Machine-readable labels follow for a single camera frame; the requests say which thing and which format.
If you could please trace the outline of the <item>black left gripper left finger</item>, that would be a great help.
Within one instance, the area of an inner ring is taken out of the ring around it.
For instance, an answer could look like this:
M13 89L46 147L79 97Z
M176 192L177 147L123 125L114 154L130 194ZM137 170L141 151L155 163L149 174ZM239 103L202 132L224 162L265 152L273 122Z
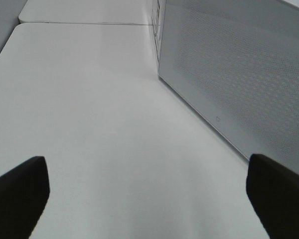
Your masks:
M0 239L28 239L49 194L43 156L32 157L0 176Z

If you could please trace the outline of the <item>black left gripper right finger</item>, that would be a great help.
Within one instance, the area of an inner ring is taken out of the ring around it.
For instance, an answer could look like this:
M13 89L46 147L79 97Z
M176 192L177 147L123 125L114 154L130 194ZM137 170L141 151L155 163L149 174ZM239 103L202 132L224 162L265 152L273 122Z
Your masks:
M272 239L299 239L299 175L262 154L252 154L246 193Z

